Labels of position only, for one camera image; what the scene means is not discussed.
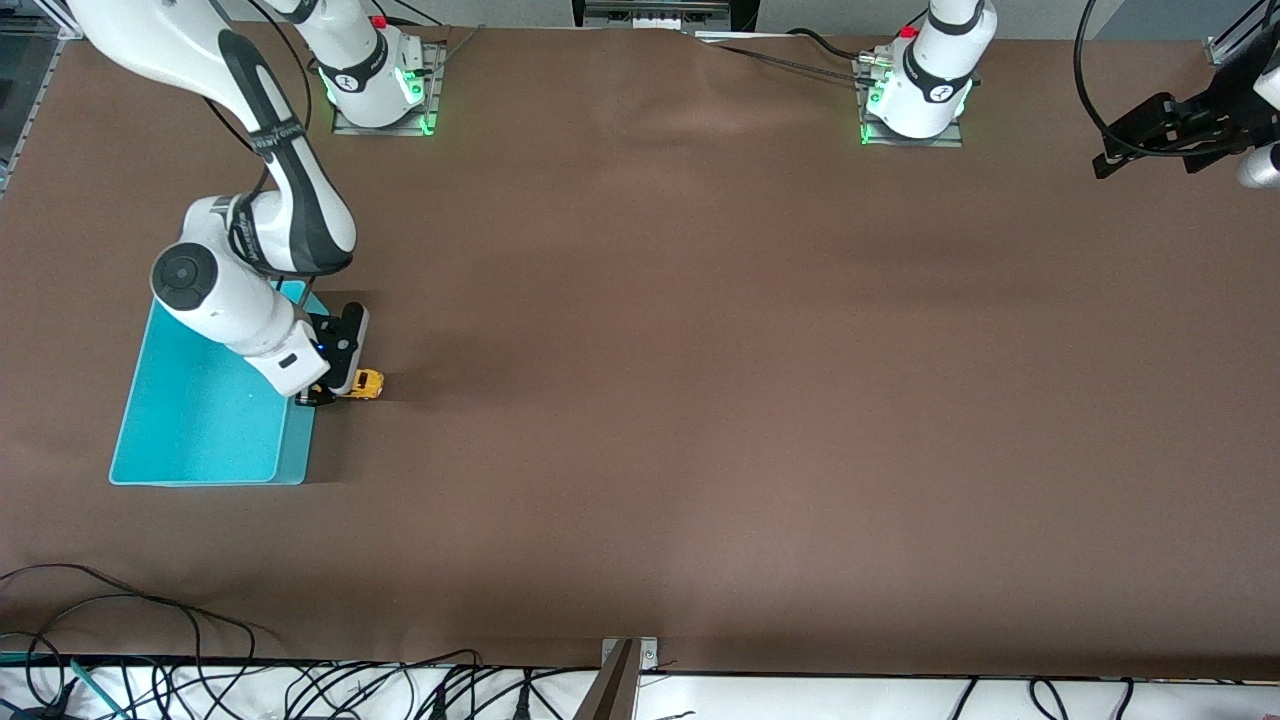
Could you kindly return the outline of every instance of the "metal bracket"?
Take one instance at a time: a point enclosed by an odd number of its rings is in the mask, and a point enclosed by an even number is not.
[[[31,0],[37,8],[49,15],[49,19],[58,26],[58,40],[83,40],[84,31],[81,29],[76,15],[68,10],[59,0]]]
[[[627,638],[604,638],[600,643],[600,664],[609,660],[609,655],[617,644]],[[632,638],[640,641],[640,669],[653,670],[658,666],[658,638]]]
[[[54,79],[54,70],[58,69],[58,60],[63,56],[63,50],[67,47],[65,40],[59,40],[58,46],[54,49],[52,58],[49,59],[49,67],[45,69],[45,74],[40,81],[40,91],[36,92],[36,100],[31,104],[31,111],[27,113],[27,119],[22,124],[22,135],[18,136],[18,142],[13,146],[13,156],[9,158],[8,165],[0,167],[0,196],[9,188],[9,178],[18,169],[18,158],[22,155],[22,149],[27,145],[27,136],[31,135],[31,126],[36,122],[36,113],[40,106],[45,102],[45,91],[49,90],[49,83]]]
[[[1222,31],[1221,35],[1211,35],[1204,38],[1204,58],[1208,60],[1208,64],[1213,67],[1222,65],[1231,54],[1248,45],[1249,38],[1257,35],[1260,29],[1266,29],[1270,18],[1266,17],[1267,12],[1263,5],[1265,3],[1254,3],[1230,27]]]
[[[654,650],[645,651],[645,643],[650,641]],[[604,643],[604,662],[577,706],[573,720],[632,720],[640,664],[658,659],[655,638],[609,638]]]

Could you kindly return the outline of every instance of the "metal mounting plate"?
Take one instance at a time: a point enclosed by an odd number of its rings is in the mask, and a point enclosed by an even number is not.
[[[609,659],[613,646],[623,639],[626,638],[604,638],[604,642],[600,644],[600,665],[604,665],[604,661]],[[640,638],[640,651],[641,670],[653,670],[658,666],[658,638]]]

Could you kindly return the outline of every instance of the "black cable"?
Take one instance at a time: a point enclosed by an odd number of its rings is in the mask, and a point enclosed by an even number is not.
[[[63,610],[61,612],[59,612],[58,615],[55,615],[52,619],[50,619],[47,623],[45,623],[45,626],[40,632],[35,633],[35,635],[44,635],[45,633],[49,632],[49,629],[51,629],[54,626],[54,624],[56,624],[59,620],[61,620],[63,618],[65,618],[68,614],[70,614],[70,612],[73,612],[76,610],[79,610],[81,607],[84,607],[87,605],[91,605],[93,602],[100,602],[100,601],[104,601],[104,600],[113,600],[113,598],[120,598],[120,597],[136,597],[138,600],[143,600],[143,601],[154,603],[154,605],[160,605],[160,606],[164,606],[164,607],[172,607],[174,610],[178,610],[187,619],[188,624],[191,624],[192,633],[195,634],[195,646],[196,646],[195,647],[196,673],[197,673],[197,675],[200,675],[200,678],[202,680],[205,692],[207,692],[209,697],[212,698],[212,706],[209,708],[209,712],[205,715],[205,720],[209,720],[209,717],[211,717],[211,715],[212,715],[212,712],[214,712],[215,708],[221,708],[224,712],[227,712],[228,715],[230,715],[234,720],[244,720],[243,717],[241,717],[239,715],[237,715],[234,711],[232,711],[229,707],[227,707],[223,703],[223,698],[225,698],[227,693],[230,692],[230,689],[236,685],[236,682],[238,682],[238,678],[244,674],[244,671],[247,670],[247,665],[241,667],[241,671],[237,674],[237,678],[234,680],[232,680],[230,683],[228,683],[227,688],[224,688],[221,693],[215,694],[214,691],[212,691],[212,688],[209,685],[207,680],[205,680],[205,675],[204,675],[204,657],[202,657],[202,653],[201,653],[202,644],[201,644],[200,621],[196,619],[196,615],[200,615],[200,616],[206,618],[209,620],[218,620],[220,623],[224,623],[227,625],[232,625],[232,626],[234,626],[234,628],[244,632],[248,635],[248,655],[246,656],[246,660],[247,661],[252,661],[255,651],[257,650],[257,634],[253,632],[253,629],[247,623],[243,623],[241,620],[236,620],[234,618],[228,618],[227,615],[220,615],[218,612],[212,612],[212,611],[209,611],[209,610],[201,610],[198,607],[195,607],[195,606],[191,606],[191,605],[186,605],[186,603],[182,603],[182,602],[166,598],[166,597],[154,596],[154,594],[145,593],[145,592],[140,591],[138,588],[134,588],[134,587],[129,585],[128,583],[116,580],[115,578],[111,578],[110,575],[106,575],[101,570],[96,570],[96,569],[90,568],[87,565],[79,565],[79,564],[76,564],[76,562],[40,562],[40,564],[35,564],[35,565],[27,565],[24,568],[19,568],[17,570],[10,570],[9,573],[5,573],[4,575],[0,575],[0,583],[4,583],[5,580],[10,580],[10,579],[13,579],[13,578],[15,578],[18,575],[26,574],[26,573],[32,573],[32,571],[36,571],[36,570],[49,570],[49,569],[69,569],[69,570],[76,570],[78,573],[88,575],[90,578],[93,578],[95,580],[97,580],[100,583],[106,584],[108,587],[111,587],[111,588],[122,591],[122,592],[119,592],[119,593],[109,593],[109,594],[102,594],[102,596],[95,596],[95,597],[91,597],[88,600],[84,600],[84,601],[81,601],[81,602],[76,603],[72,607],[69,607],[67,610]],[[29,656],[31,656],[31,653],[35,652],[36,647],[37,647],[36,646],[36,639],[33,637],[31,647],[28,648],[28,675],[29,675]]]
[[[160,687],[159,687],[160,684],[156,682],[155,669],[152,669],[152,688],[150,691],[147,691],[146,693],[143,693],[142,696],[140,696],[133,707],[128,707],[127,706],[127,707],[122,707],[120,710],[124,710],[125,712],[128,712],[128,711],[132,711],[132,710],[141,708],[141,707],[143,707],[143,706],[146,706],[148,703],[152,703],[152,702],[160,705],[160,698],[163,697],[165,700],[165,705],[161,706],[161,716],[163,717],[169,717],[169,712],[168,712],[169,703],[174,698],[179,698],[179,702],[182,702],[180,697],[179,697],[180,691],[183,691],[186,688],[189,688],[192,685],[198,685],[202,682],[200,678],[196,678],[196,679],[192,679],[192,680],[187,680],[187,682],[184,682],[182,684],[174,684],[174,674],[177,673],[177,670],[179,667],[173,667],[172,670],[168,670],[168,671],[164,670],[164,667],[160,667],[159,664],[156,664],[156,667],[160,670],[161,675],[164,676],[165,684],[169,687],[169,689],[166,689],[164,692],[160,692]],[[205,680],[225,680],[228,678],[236,678],[238,675],[239,676],[248,676],[248,675],[255,675],[257,673],[264,673],[266,670],[274,670],[274,669],[275,669],[275,666],[264,665],[261,667],[256,667],[256,669],[250,670],[250,671],[243,673],[243,674],[241,671],[236,671],[236,673],[227,673],[227,674],[223,674],[223,675],[206,675]],[[101,715],[99,717],[93,717],[92,720],[110,720],[111,717],[115,717],[115,711],[114,710],[111,712],[108,712],[106,715]]]
[[[1120,706],[1116,707],[1116,714],[1111,720],[1124,720],[1124,711],[1129,710],[1129,701],[1133,700],[1133,678],[1123,678],[1124,680],[1124,696],[1120,698]]]
[[[8,578],[9,578],[8,575],[0,577],[0,582],[4,582]],[[5,633],[0,633],[0,642],[12,638],[14,635],[31,638],[31,646],[27,648],[27,655],[23,659],[23,671],[27,679],[27,692],[31,693],[31,697],[33,697],[37,703],[45,706],[45,710],[47,711],[54,706],[54,703],[58,702],[59,696],[61,696],[67,691],[67,664],[63,662],[63,655],[58,652],[58,648],[54,647],[54,643],[49,642],[49,638],[46,638],[41,633],[28,633],[26,630],[9,630]],[[50,701],[46,701],[36,691],[36,682],[31,674],[31,660],[36,653],[36,648],[41,644],[49,648],[50,655],[54,656],[54,662],[58,664],[58,692],[54,693],[54,698]]]
[[[232,126],[232,123],[227,119],[227,115],[224,115],[223,111],[218,109],[218,105],[214,105],[214,101],[205,97],[204,95],[201,95],[200,99],[205,101],[205,105],[209,105],[209,110],[214,113],[214,117],[218,118],[218,122],[223,123],[223,127],[227,128],[227,132],[232,133],[232,137],[236,138],[236,142],[239,142],[241,145],[244,146],[244,150],[252,152],[253,149],[250,146],[248,141],[241,137],[239,131]]]
[[[964,692],[960,693],[960,700],[956,702],[955,710],[951,711],[951,720],[960,720],[960,714],[964,712],[964,706],[969,702],[969,696],[973,694],[973,689],[975,687],[978,687],[978,675],[969,678],[969,684],[964,687]]]
[[[552,675],[561,675],[561,674],[564,674],[564,673],[582,673],[582,671],[588,671],[588,670],[599,670],[599,667],[557,667],[556,670],[548,670],[547,673],[543,673],[541,675],[535,675],[534,680],[541,680],[543,678],[550,678]],[[520,689],[520,685],[524,685],[524,684],[525,684],[525,680],[520,680],[518,683],[516,683],[513,685],[509,685],[509,687],[507,687],[504,689],[498,691],[497,693],[493,694],[493,697],[490,697],[489,700],[486,700],[483,703],[480,703],[479,707],[472,708],[471,710],[471,715],[467,715],[467,720],[475,720],[476,715],[480,714],[481,711],[484,711],[485,707],[489,707],[490,705],[493,705],[494,702],[497,702],[502,696],[504,696],[504,694],[507,694],[507,693],[509,693],[512,691]]]
[[[410,4],[408,4],[408,3],[406,3],[404,0],[392,0],[392,3],[396,3],[397,5],[399,5],[401,8],[404,8],[406,10],[408,10],[408,12],[411,12],[411,13],[417,13],[419,15],[421,15],[421,17],[424,17],[424,18],[426,18],[426,19],[431,20],[433,23],[435,23],[435,24],[438,24],[438,26],[443,26],[443,24],[444,24],[444,23],[442,23],[440,20],[438,20],[438,19],[433,18],[431,15],[428,15],[428,14],[426,14],[426,13],[424,13],[422,10],[419,10],[417,8],[415,8],[415,6],[410,5]]]
[[[765,63],[772,63],[774,65],[782,65],[785,68],[792,68],[792,69],[806,72],[806,73],[814,73],[814,74],[826,76],[826,77],[831,77],[831,78],[836,78],[836,79],[842,79],[845,82],[852,82],[855,85],[873,85],[873,81],[870,78],[860,78],[858,76],[851,76],[851,74],[846,74],[846,73],[837,73],[835,70],[828,70],[826,68],[815,68],[813,65],[806,65],[804,63],[796,63],[794,60],[785,60],[782,58],[774,58],[773,55],[765,55],[763,53],[755,53],[754,50],[742,50],[741,47],[731,47],[728,45],[723,45],[723,44],[719,44],[719,42],[714,44],[714,46],[719,47],[721,50],[727,50],[730,53],[736,53],[739,55],[746,55],[748,58],[755,58],[756,60],[763,60]]]
[[[264,10],[262,6],[259,5],[257,0],[248,0],[248,4],[253,5],[253,9],[257,10],[257,14],[262,15],[262,19],[271,23],[271,28],[275,31],[275,35],[280,37],[280,42],[284,44],[284,49],[289,51],[289,55],[293,55],[293,64],[298,67],[298,74],[302,76],[302,88],[306,91],[307,97],[307,111],[305,119],[302,120],[302,127],[305,129],[311,129],[311,79],[307,76],[307,68],[302,64],[302,58],[298,56],[298,51],[293,49],[293,44],[289,42],[289,36],[284,35],[284,29],[280,28],[280,23],[275,22],[275,18]]]
[[[413,720],[422,720],[422,717],[426,716],[428,710],[431,712],[430,720],[443,720],[449,703],[462,697],[462,692],[454,696],[453,700],[449,700],[448,694],[471,678],[471,674],[467,673],[467,670],[468,669],[465,665],[454,665],[453,667],[449,667],[448,673],[444,674],[444,678],[431,691],[431,694],[422,701],[422,705],[417,708],[417,714],[413,715]]]
[[[831,53],[832,55],[835,55],[837,58],[844,58],[846,60],[856,60],[858,59],[858,53],[850,53],[849,50],[841,50],[840,47],[836,47],[831,42],[827,42],[826,37],[818,35],[817,32],[814,32],[814,31],[812,31],[812,29],[809,29],[806,27],[794,27],[794,28],[791,28],[791,29],[787,31],[787,35],[803,35],[805,37],[812,37],[815,42],[818,42],[818,45],[822,45],[823,50],[826,50],[827,53]]]
[[[534,691],[534,697],[538,698],[538,702],[543,703],[543,707],[545,707],[548,712],[556,716],[556,720],[564,720],[564,716],[561,715],[545,697],[543,697],[543,692],[538,689],[538,685],[534,684],[532,679],[529,682],[529,689]]]
[[[439,664],[443,660],[448,660],[451,657],[458,656],[458,655],[471,655],[472,660],[475,661],[475,665],[480,664],[480,653],[476,652],[475,650],[471,650],[471,648],[456,650],[456,651],[445,653],[445,655],[440,655],[440,656],[436,656],[436,657],[430,657],[430,659],[421,660],[421,661],[417,661],[417,662],[412,662],[412,664],[408,664],[408,665],[406,665],[406,664],[397,664],[396,669],[393,669],[390,673],[387,673],[387,674],[381,675],[380,678],[375,679],[374,683],[371,685],[369,685],[369,687],[376,688],[376,687],[381,685],[381,683],[387,682],[387,679],[390,675],[394,675],[396,673],[402,673],[402,671],[407,671],[407,670],[415,670],[415,669],[419,669],[419,667],[426,667],[429,665],[436,665],[436,664]],[[303,696],[300,696],[297,700],[294,700],[293,703],[285,706],[284,720],[291,720],[292,717],[302,717],[303,715],[306,715],[306,711],[316,702],[316,700],[319,698],[319,694],[326,693],[328,691],[333,689],[335,685],[343,683],[344,680],[347,680],[348,678],[351,678],[351,676],[353,676],[353,675],[356,675],[358,673],[364,673],[366,670],[371,670],[371,669],[375,669],[375,667],[384,667],[384,665],[370,664],[370,662],[358,662],[358,664],[355,664],[355,667],[352,667],[352,666],[334,667],[333,670],[321,674],[320,678],[317,678],[316,682],[312,683],[312,687],[317,688],[316,689],[317,697],[312,698],[311,701],[308,701],[306,705],[302,705],[301,707],[296,707],[297,703],[302,701]],[[346,673],[342,676],[334,679],[332,683],[329,683],[324,688],[319,688],[317,687],[317,683],[319,683],[320,679],[323,679],[326,675],[330,675],[333,673],[337,673],[338,670],[346,670]],[[361,692],[361,693],[357,693],[356,696],[353,696],[352,700],[355,700],[356,697],[360,697],[360,701],[356,703],[356,705],[358,705],[360,702],[364,702],[364,701],[369,700],[370,694],[371,693]],[[335,715],[340,710],[348,710],[348,707],[347,707],[348,703],[349,703],[349,700],[348,700],[348,702],[343,703],[339,708],[335,708]]]
[[[1048,708],[1041,705],[1039,698],[1036,697],[1036,687],[1041,683],[1044,683],[1044,685],[1048,687],[1048,692],[1053,696],[1053,702],[1057,703],[1057,711],[1061,716],[1055,716],[1048,711]],[[1046,720],[1069,720],[1066,716],[1066,706],[1062,705],[1062,696],[1057,694],[1057,688],[1053,687],[1053,683],[1043,678],[1036,678],[1027,684],[1027,694],[1032,696],[1032,705],[1036,706],[1036,710],[1039,710],[1041,715],[1043,715]]]
[[[1192,147],[1185,150],[1148,150],[1146,147],[1139,147],[1130,143],[1129,141],[1116,136],[1107,127],[1107,122],[1102,119],[1098,109],[1093,106],[1093,101],[1089,100],[1089,91],[1084,87],[1084,29],[1089,24],[1089,17],[1093,15],[1093,6],[1097,5],[1098,0],[1085,0],[1084,12],[1080,13],[1080,24],[1075,29],[1075,46],[1071,53],[1071,69],[1075,74],[1075,94],[1080,99],[1080,105],[1084,108],[1085,114],[1093,120],[1093,124],[1102,133],[1102,137],[1110,140],[1111,142],[1124,147],[1126,151],[1137,154],[1139,156],[1152,156],[1152,158],[1196,158],[1199,155],[1215,155],[1222,152],[1221,147]]]
[[[525,669],[525,682],[520,684],[520,696],[516,697],[516,710],[511,714],[511,720],[534,720],[529,714],[529,691],[534,687],[534,671]]]

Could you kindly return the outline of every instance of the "power cord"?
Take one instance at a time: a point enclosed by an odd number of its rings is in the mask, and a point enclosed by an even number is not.
[[[1052,712],[1048,711],[1048,708],[1041,705],[1039,697],[1037,697],[1036,694],[1036,688],[1041,684],[1047,687],[1050,694],[1053,696],[1053,702],[1057,705],[1057,711],[1060,715],[1055,716]],[[1039,714],[1043,715],[1046,720],[1069,720],[1066,716],[1066,705],[1062,703],[1062,696],[1057,694],[1057,688],[1053,687],[1053,683],[1043,678],[1036,678],[1027,684],[1027,694],[1032,697],[1032,705],[1036,706],[1036,710],[1039,710]]]
[[[822,46],[823,50],[826,50],[827,53],[831,53],[832,55],[835,55],[837,58],[844,58],[846,60],[856,60],[858,59],[858,53],[850,53],[849,50],[841,50],[840,47],[836,47],[835,45],[832,45],[831,42],[828,42],[826,37],[818,35],[817,32],[814,32],[814,31],[812,31],[812,29],[809,29],[806,27],[794,27],[794,28],[791,28],[791,29],[787,31],[787,35],[803,35],[805,37],[812,37],[818,45]]]
[[[978,675],[969,678],[969,684],[964,687],[964,692],[960,693],[960,700],[956,701],[955,710],[951,711],[951,720],[960,720],[960,715],[964,712],[964,706],[969,702],[969,696],[973,694],[973,689],[978,687]]]
[[[545,671],[545,673],[543,673],[540,675],[534,675],[531,678],[531,680],[541,680],[543,678],[550,678],[552,675],[561,675],[561,674],[564,674],[564,673],[582,673],[582,671],[588,671],[588,670],[599,670],[599,667],[557,667],[554,670],[548,670],[548,671]],[[493,697],[490,697],[489,700],[484,701],[477,707],[474,707],[471,710],[471,714],[467,715],[467,720],[475,720],[476,715],[480,714],[481,711],[484,711],[484,708],[489,707],[490,705],[493,705],[494,702],[497,702],[499,698],[502,698],[507,693],[513,692],[513,691],[518,691],[524,684],[525,684],[525,680],[520,680],[518,683],[515,683],[512,685],[508,685],[508,687],[498,691],[497,693],[493,694]]]
[[[534,720],[529,714],[529,691],[534,687],[534,671],[525,669],[525,682],[520,685],[520,696],[516,698],[516,711],[511,714],[511,720]]]
[[[851,76],[849,73],[837,73],[835,70],[828,70],[826,68],[817,68],[814,65],[806,65],[804,63],[796,63],[795,60],[786,60],[783,58],[774,58],[773,55],[765,55],[763,53],[755,53],[754,50],[744,50],[741,47],[732,47],[732,46],[723,45],[723,44],[719,44],[719,42],[716,42],[713,45],[716,47],[719,47],[721,50],[727,50],[730,53],[736,53],[739,55],[746,55],[748,58],[755,58],[756,60],[762,60],[764,63],[769,63],[769,64],[773,64],[773,65],[781,65],[783,68],[792,68],[792,69],[796,69],[796,70],[800,70],[800,72],[805,72],[805,73],[813,73],[813,74],[817,74],[817,76],[823,76],[823,77],[829,77],[829,78],[835,78],[835,79],[841,79],[841,81],[845,81],[845,82],[851,82],[854,85],[873,85],[874,83],[874,81],[872,81],[870,78],[860,78],[858,76]]]
[[[411,13],[416,13],[416,14],[419,14],[419,15],[421,15],[421,17],[426,18],[426,19],[428,19],[428,20],[430,20],[430,22],[431,22],[433,24],[438,24],[438,26],[443,26],[443,24],[444,24],[444,23],[442,23],[440,20],[438,20],[438,19],[433,18],[431,15],[428,15],[428,14],[426,14],[426,13],[424,13],[422,10],[419,10],[417,8],[415,8],[415,6],[410,5],[410,4],[408,4],[408,3],[406,3],[404,0],[392,0],[392,3],[396,3],[396,4],[397,4],[397,5],[399,5],[401,8],[404,8],[406,10],[408,10],[408,12],[411,12]]]
[[[210,621],[218,621],[218,623],[223,623],[225,625],[230,625],[230,626],[237,628],[237,629],[242,630],[243,633],[246,633],[246,635],[248,637],[248,655],[246,656],[246,660],[252,661],[253,656],[255,656],[253,653],[257,650],[257,634],[253,632],[253,628],[251,628],[247,623],[243,623],[241,620],[236,620],[234,618],[228,618],[227,615],[220,615],[218,612],[211,612],[209,610],[202,610],[202,609],[195,607],[192,605],[178,602],[175,600],[170,600],[170,598],[161,597],[161,596],[155,596],[155,594],[145,593],[145,592],[142,592],[142,591],[140,591],[140,589],[137,589],[137,588],[134,588],[134,587],[132,587],[132,585],[129,585],[127,583],[123,583],[120,580],[116,580],[115,578],[111,578],[110,575],[106,575],[106,574],[101,573],[100,570],[96,570],[96,569],[90,568],[87,565],[79,565],[79,564],[74,564],[74,562],[42,562],[42,564],[36,564],[36,565],[27,565],[26,568],[19,568],[17,570],[10,570],[9,573],[5,573],[4,575],[0,575],[0,583],[4,583],[6,580],[12,580],[13,578],[17,578],[17,577],[19,577],[22,574],[33,573],[33,571],[37,571],[37,570],[51,570],[51,569],[69,569],[69,570],[76,570],[76,571],[78,571],[81,574],[88,575],[90,578],[92,578],[92,579],[95,579],[95,580],[97,580],[97,582],[100,582],[102,584],[106,584],[108,587],[110,587],[110,588],[113,588],[115,591],[119,591],[119,592],[106,593],[106,594],[99,594],[99,596],[93,596],[93,597],[90,597],[87,600],[83,600],[81,602],[77,602],[76,605],[68,607],[67,610],[63,610],[61,612],[59,612],[58,615],[55,615],[54,618],[51,618],[36,633],[24,633],[24,634],[27,634],[28,637],[32,638],[32,642],[31,642],[29,647],[27,648],[28,689],[33,689],[33,688],[29,687],[31,685],[31,683],[29,683],[29,680],[31,680],[31,659],[32,659],[32,656],[35,655],[35,652],[37,650],[37,637],[42,638],[44,635],[47,635],[49,632],[52,630],[54,625],[56,625],[60,620],[63,620],[64,618],[67,618],[72,612],[74,612],[77,610],[81,610],[81,609],[83,609],[83,607],[86,607],[88,605],[92,605],[95,602],[102,602],[102,601],[106,601],[106,600],[118,600],[118,598],[136,598],[136,600],[142,600],[145,602],[150,602],[152,605],[160,605],[163,607],[172,607],[172,609],[182,612],[182,615],[187,619],[188,624],[191,624],[191,629],[192,629],[192,633],[195,635],[196,673],[200,675],[200,678],[202,680],[205,692],[207,692],[209,697],[212,698],[212,706],[209,708],[209,712],[205,715],[205,719],[207,720],[212,715],[214,710],[221,708],[224,712],[227,712],[228,715],[230,715],[234,720],[244,720],[243,717],[241,717],[239,715],[237,715],[234,711],[232,711],[230,708],[228,708],[225,705],[223,705],[223,698],[227,696],[228,692],[230,692],[232,687],[234,687],[236,680],[233,680],[232,683],[229,683],[227,685],[227,688],[223,689],[221,693],[215,693],[214,689],[212,689],[212,687],[209,685],[207,680],[205,680],[205,675],[204,675],[204,657],[202,657],[202,653],[201,653],[201,648],[202,648],[202,644],[201,644],[201,630],[200,630],[200,620],[197,619],[197,616],[205,618],[206,620],[210,620]],[[64,671],[61,670],[63,669],[63,664],[61,664],[60,656],[58,657],[58,661],[59,661],[59,678],[61,679],[61,678],[64,678]],[[239,675],[243,675],[243,673],[244,673],[246,669],[247,669],[247,666],[241,667]],[[40,698],[40,696],[36,696],[35,693],[33,693],[33,696],[38,701],[44,702]]]
[[[534,691],[534,697],[538,698],[538,702],[543,703],[543,707],[545,707],[547,711],[550,712],[553,717],[556,717],[556,720],[564,720],[564,716],[561,715],[558,710],[556,710],[556,707],[550,703],[550,701],[547,700],[545,696],[543,696],[543,692],[538,689],[538,685],[535,685],[532,680],[529,682],[529,689]]]

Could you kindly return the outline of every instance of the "green led light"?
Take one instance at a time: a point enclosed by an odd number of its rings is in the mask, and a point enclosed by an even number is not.
[[[417,127],[422,129],[422,135],[435,135],[435,118],[436,113],[425,113],[417,119]]]
[[[419,94],[421,94],[421,88],[415,91],[413,87],[410,87],[408,81],[412,78],[413,76],[404,70],[396,73],[396,82],[401,83],[401,91],[404,94],[404,100],[408,100],[410,102],[417,102],[417,96]]]
[[[320,73],[320,79],[324,81],[324,96],[329,99],[330,105],[337,105],[338,101],[333,99],[333,86],[329,85],[329,78]]]

